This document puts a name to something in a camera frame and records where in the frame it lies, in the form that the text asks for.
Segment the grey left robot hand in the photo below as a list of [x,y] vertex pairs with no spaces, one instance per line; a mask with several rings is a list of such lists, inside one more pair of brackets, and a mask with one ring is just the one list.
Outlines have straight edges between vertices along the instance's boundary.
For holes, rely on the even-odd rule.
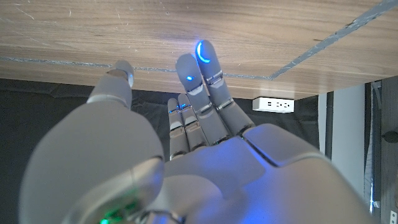
[[374,223],[317,148],[255,125],[232,99],[212,44],[175,67],[170,157],[131,109],[134,72],[115,63],[85,104],[38,143],[21,184],[21,223]]

